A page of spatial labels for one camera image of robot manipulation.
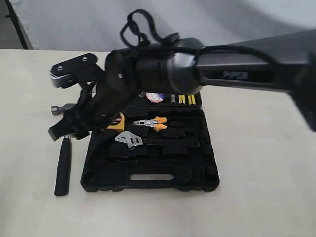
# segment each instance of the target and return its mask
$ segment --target white table surface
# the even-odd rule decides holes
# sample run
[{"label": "white table surface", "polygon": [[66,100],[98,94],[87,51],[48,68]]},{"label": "white table surface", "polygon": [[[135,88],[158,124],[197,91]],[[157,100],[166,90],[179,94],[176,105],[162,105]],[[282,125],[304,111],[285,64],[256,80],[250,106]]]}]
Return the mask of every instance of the white table surface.
[{"label": "white table surface", "polygon": [[[82,52],[0,50],[1,237],[316,236],[316,133],[282,93],[202,90],[220,186],[211,193],[80,185],[89,138],[73,140],[70,192],[53,195],[61,139],[51,105],[79,87],[54,88],[52,65]],[[96,53],[103,67],[106,53]]]}]

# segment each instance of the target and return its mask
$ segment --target robotic arm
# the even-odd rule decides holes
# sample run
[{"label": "robotic arm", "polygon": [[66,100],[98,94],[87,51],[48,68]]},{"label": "robotic arm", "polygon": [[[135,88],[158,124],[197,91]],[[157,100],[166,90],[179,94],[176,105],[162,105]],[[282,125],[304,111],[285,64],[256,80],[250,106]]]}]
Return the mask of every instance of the robotic arm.
[{"label": "robotic arm", "polygon": [[[133,14],[148,21],[158,42],[150,44],[139,31]],[[131,45],[126,29],[138,37]],[[105,70],[96,65],[93,54],[56,64],[51,69],[55,87],[81,87],[77,104],[49,129],[53,140],[72,134],[77,139],[107,125],[115,114],[140,92],[195,94],[203,86],[229,86],[274,90],[288,93],[310,128],[316,131],[316,57],[306,52],[266,54],[248,47],[219,45],[204,47],[195,38],[180,39],[177,33],[161,38],[151,15],[138,9],[127,17],[120,32],[128,48],[113,50],[106,58]],[[97,88],[92,97],[93,87]]]}]

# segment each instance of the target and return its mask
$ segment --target gray wall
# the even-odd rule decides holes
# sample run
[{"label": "gray wall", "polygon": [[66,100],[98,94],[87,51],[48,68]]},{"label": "gray wall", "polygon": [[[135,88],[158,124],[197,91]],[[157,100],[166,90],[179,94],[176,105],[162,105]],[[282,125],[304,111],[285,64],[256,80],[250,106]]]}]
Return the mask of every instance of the gray wall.
[{"label": "gray wall", "polygon": [[[315,28],[316,1],[288,0],[12,0],[35,49],[111,51],[137,8],[155,18],[166,36],[227,44]],[[147,26],[142,17],[135,17]]]}]

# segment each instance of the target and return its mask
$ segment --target pliers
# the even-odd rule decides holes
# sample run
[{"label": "pliers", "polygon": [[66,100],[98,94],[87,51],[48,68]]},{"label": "pliers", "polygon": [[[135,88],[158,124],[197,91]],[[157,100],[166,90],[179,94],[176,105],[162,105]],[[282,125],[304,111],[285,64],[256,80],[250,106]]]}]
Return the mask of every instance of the pliers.
[{"label": "pliers", "polygon": [[133,125],[153,127],[156,132],[159,132],[167,128],[166,125],[163,125],[163,123],[166,123],[166,122],[167,122],[167,118],[160,118],[156,116],[156,118],[154,119],[143,119],[143,120],[134,121]]}]

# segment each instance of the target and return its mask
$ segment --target tool kit case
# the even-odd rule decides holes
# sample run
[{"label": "tool kit case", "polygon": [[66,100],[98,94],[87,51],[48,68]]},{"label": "tool kit case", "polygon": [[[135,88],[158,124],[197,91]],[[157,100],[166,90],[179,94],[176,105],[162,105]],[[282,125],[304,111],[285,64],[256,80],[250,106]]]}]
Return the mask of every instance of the tool kit case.
[{"label": "tool kit case", "polygon": [[[195,95],[195,105],[170,102],[164,95],[160,103],[152,103],[139,97],[122,110],[125,131],[141,137],[144,141],[164,145],[137,146],[130,150],[125,143],[115,141],[115,130],[93,131],[81,177],[81,185],[87,192],[98,190],[121,191],[123,189],[175,188],[180,191],[213,191],[219,185],[200,93]],[[152,127],[136,126],[140,119],[164,117],[166,129],[156,132]],[[198,146],[179,146],[179,141],[198,141]],[[138,174],[169,174],[171,179],[131,179]]]}]

